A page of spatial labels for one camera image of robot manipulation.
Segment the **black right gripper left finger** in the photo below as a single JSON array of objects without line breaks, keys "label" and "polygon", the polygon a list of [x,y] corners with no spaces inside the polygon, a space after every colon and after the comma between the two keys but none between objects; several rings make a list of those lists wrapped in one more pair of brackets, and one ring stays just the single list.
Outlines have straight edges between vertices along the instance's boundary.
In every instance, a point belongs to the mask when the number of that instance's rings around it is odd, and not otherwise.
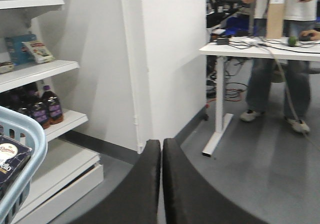
[{"label": "black right gripper left finger", "polygon": [[121,183],[100,203],[71,223],[157,223],[161,152],[148,140]]}]

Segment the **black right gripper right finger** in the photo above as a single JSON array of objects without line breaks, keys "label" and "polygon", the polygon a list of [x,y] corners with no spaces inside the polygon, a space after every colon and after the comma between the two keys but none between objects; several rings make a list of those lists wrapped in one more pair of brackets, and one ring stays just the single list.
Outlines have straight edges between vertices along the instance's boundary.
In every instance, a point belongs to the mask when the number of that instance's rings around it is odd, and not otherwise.
[{"label": "black right gripper right finger", "polygon": [[175,139],[164,140],[162,157],[167,223],[264,223],[212,187]]}]

